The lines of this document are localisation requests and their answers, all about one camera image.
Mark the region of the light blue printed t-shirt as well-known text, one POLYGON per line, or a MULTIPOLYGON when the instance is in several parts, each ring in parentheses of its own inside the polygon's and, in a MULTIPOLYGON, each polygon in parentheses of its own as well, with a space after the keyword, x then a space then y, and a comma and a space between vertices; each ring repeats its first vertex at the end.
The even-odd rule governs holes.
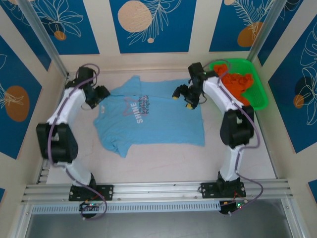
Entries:
POLYGON ((94 120, 102 146, 122 158, 136 144, 205 145, 200 107, 172 97, 187 79, 144 82, 133 76, 99 103, 94 120))

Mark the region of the orange t-shirt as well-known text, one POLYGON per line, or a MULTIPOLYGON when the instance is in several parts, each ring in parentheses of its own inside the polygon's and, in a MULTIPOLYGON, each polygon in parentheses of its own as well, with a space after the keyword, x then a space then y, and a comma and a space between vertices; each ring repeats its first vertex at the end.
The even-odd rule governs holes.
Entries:
POLYGON ((242 94, 249 89, 253 83, 254 79, 250 73, 241 75, 238 73, 227 73, 222 79, 222 84, 225 88, 243 105, 249 106, 250 102, 242 94))

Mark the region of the green perforated plastic basket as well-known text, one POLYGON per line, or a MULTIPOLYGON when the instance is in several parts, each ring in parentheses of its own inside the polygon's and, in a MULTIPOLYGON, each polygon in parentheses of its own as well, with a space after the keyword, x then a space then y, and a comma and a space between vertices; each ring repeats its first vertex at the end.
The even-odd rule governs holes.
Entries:
POLYGON ((250 73, 253 76, 253 85, 246 90, 242 95, 248 99, 250 106, 255 111, 264 109, 268 104, 268 99, 262 83, 258 77, 253 64, 246 59, 217 59, 207 64, 209 70, 213 70, 218 76, 211 77, 204 85, 204 92, 208 94, 218 105, 221 111, 234 108, 234 103, 242 106, 243 104, 238 101, 222 84, 221 79, 227 73, 238 73, 245 75, 250 73))

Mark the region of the grey metal sheet panel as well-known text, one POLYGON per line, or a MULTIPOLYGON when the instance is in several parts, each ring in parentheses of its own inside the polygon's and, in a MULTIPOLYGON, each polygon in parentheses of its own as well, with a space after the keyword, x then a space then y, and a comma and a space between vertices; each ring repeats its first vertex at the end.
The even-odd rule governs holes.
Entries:
POLYGON ((26 238, 293 238, 285 217, 217 212, 33 215, 26 238))

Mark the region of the aluminium frame post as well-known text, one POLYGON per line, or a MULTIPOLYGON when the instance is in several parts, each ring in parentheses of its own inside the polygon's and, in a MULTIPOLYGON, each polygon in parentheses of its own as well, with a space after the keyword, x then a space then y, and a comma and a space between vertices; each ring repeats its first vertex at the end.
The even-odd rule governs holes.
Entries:
POLYGON ((52 62, 57 67, 58 71, 63 75, 65 79, 68 78, 69 72, 67 71, 65 65, 63 64, 59 53, 54 46, 50 36, 48 35, 45 27, 41 23, 37 13, 34 8, 31 6, 31 3, 28 0, 16 0, 19 8, 21 9, 23 15, 30 24, 32 30, 36 34, 37 38, 41 42, 42 46, 48 53, 52 62))
POLYGON ((263 25, 250 48, 249 54, 246 60, 253 62, 258 53, 260 52, 263 44, 265 43, 268 35, 270 34, 274 24, 276 23, 280 13, 282 12, 287 0, 274 0, 272 8, 269 10, 266 19, 263 22, 263 25))

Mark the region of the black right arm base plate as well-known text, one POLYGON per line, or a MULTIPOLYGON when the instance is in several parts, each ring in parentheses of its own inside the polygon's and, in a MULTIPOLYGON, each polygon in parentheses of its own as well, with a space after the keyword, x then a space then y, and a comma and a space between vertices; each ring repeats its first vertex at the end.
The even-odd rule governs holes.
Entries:
POLYGON ((234 198, 246 197, 246 191, 242 182, 235 184, 218 185, 216 182, 201 183, 203 198, 234 198))

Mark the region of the long aluminium mounting rail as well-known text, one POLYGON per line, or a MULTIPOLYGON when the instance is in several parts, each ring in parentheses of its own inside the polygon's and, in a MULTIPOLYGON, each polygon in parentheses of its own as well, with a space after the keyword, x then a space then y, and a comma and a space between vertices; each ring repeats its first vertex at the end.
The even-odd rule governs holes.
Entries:
MULTIPOLYGON (((292 198, 293 193, 286 179, 261 179, 264 187, 259 199, 292 198)), ((201 201, 198 192, 200 181, 115 183, 111 202, 173 202, 201 201)), ((70 184, 28 184, 21 203, 59 204, 68 201, 70 184)))

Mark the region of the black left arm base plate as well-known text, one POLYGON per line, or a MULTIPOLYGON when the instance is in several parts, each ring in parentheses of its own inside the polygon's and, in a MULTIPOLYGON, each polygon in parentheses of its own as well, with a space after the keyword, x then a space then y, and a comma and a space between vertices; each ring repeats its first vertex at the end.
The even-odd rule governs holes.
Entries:
MULTIPOLYGON (((106 201, 112 201, 113 196, 113 185, 97 185, 96 191, 104 197, 106 201)), ((102 201, 102 198, 96 193, 90 191, 87 188, 82 186, 74 186, 72 185, 69 192, 69 201, 102 201)))

